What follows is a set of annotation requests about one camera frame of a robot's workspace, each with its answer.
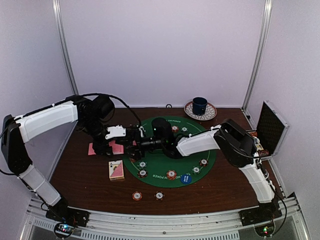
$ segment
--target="blue poker chip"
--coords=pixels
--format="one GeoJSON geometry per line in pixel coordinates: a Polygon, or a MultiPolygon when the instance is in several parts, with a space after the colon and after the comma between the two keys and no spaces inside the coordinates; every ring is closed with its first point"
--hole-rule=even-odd
{"type": "Polygon", "coordinates": [[[180,181],[181,181],[183,184],[189,184],[189,183],[191,183],[192,178],[191,178],[190,175],[184,174],[184,175],[181,176],[180,181]]]}

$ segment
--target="plate rim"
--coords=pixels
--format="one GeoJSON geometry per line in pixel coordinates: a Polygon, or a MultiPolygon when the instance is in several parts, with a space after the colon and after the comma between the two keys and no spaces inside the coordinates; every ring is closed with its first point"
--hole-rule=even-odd
{"type": "Polygon", "coordinates": [[[186,105],[184,105],[184,107],[183,107],[183,110],[184,110],[185,114],[187,114],[190,118],[195,119],[195,120],[198,120],[198,121],[209,121],[209,120],[214,119],[214,118],[217,116],[217,113],[218,113],[217,108],[216,108],[212,103],[210,103],[210,102],[208,102],[207,104],[209,104],[209,105],[210,105],[211,107],[213,107],[214,110],[215,110],[215,115],[214,115],[213,117],[211,117],[211,118],[209,118],[209,119],[198,119],[198,118],[195,118],[195,117],[191,116],[191,115],[186,111],[186,107],[187,107],[189,104],[192,104],[192,103],[193,103],[192,101],[189,101],[189,102],[188,102],[186,105]]]}

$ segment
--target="vertical metal pole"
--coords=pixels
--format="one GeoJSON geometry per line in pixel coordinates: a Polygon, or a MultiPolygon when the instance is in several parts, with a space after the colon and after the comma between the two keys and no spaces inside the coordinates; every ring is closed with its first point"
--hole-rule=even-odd
{"type": "Polygon", "coordinates": [[[265,0],[265,5],[264,5],[264,13],[263,13],[263,18],[262,18],[262,24],[261,24],[261,31],[260,31],[260,38],[259,38],[259,43],[258,43],[258,48],[256,51],[256,56],[254,60],[254,65],[250,77],[250,82],[248,89],[245,94],[244,102],[242,105],[242,110],[244,112],[247,111],[248,104],[257,80],[259,68],[261,65],[261,59],[263,55],[263,50],[265,48],[266,40],[267,40],[267,35],[269,31],[269,26],[270,26],[270,19],[271,19],[271,11],[272,11],[272,1],[273,0],[265,0]]]}
{"type": "Polygon", "coordinates": [[[67,42],[66,42],[66,37],[65,37],[65,31],[64,31],[64,25],[62,22],[62,16],[61,16],[61,9],[60,9],[60,1],[59,0],[52,0],[53,4],[53,12],[54,12],[54,17],[56,21],[56,25],[59,31],[59,36],[60,36],[60,43],[61,43],[61,48],[62,48],[62,53],[63,53],[63,60],[64,60],[64,65],[68,74],[68,78],[71,84],[72,92],[75,95],[78,95],[78,88],[76,85],[75,81],[75,76],[71,67],[71,62],[70,62],[70,57],[68,53],[68,48],[67,48],[67,42]]]}

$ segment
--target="open case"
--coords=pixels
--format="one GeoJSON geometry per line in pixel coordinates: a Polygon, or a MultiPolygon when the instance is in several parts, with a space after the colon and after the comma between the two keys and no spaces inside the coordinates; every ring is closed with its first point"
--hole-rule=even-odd
{"type": "Polygon", "coordinates": [[[275,110],[273,105],[264,101],[256,130],[248,131],[256,137],[256,147],[260,157],[276,155],[288,131],[289,124],[275,110]]]}

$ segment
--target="wooden table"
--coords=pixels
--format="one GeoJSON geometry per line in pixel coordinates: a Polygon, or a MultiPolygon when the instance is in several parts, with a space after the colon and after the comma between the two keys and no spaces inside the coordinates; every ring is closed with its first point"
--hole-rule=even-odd
{"type": "MultiPolygon", "coordinates": [[[[186,117],[182,108],[137,108],[141,120],[156,116],[186,117]]],[[[217,116],[210,121],[198,121],[205,128],[220,124],[231,118],[246,130],[250,126],[238,108],[218,108],[217,116]]],[[[135,124],[136,120],[127,109],[117,109],[112,125],[135,124]]],[[[258,205],[256,194],[244,174],[231,166],[221,151],[211,171],[194,184],[179,188],[159,188],[135,178],[124,168],[125,181],[111,182],[108,174],[108,158],[101,155],[88,156],[91,137],[83,132],[73,132],[51,179],[52,185],[69,201],[71,207],[122,213],[122,214],[195,214],[213,213],[253,207],[258,205]],[[132,194],[142,193],[140,201],[132,194]],[[155,200],[156,191],[165,194],[163,201],[155,200]]],[[[267,161],[264,166],[276,184],[274,173],[267,161]]]]}

